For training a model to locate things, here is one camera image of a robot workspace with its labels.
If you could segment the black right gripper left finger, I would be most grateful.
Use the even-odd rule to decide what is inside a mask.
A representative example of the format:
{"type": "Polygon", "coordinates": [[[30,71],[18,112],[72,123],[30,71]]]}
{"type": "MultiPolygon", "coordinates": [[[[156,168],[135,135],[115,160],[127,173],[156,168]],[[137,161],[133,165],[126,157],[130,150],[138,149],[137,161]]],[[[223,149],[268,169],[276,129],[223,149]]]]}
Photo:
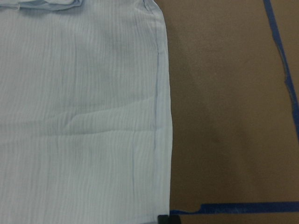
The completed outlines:
{"type": "Polygon", "coordinates": [[[169,216],[168,215],[159,215],[157,217],[158,224],[168,224],[169,216]]]}

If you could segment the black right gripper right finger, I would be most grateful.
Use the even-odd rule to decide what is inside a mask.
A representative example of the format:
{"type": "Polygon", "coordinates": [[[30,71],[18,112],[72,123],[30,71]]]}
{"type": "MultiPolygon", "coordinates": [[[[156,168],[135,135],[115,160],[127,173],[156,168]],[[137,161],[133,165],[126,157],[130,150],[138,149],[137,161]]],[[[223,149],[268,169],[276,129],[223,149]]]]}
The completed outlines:
{"type": "Polygon", "coordinates": [[[179,215],[169,215],[169,224],[180,224],[179,215]]]}

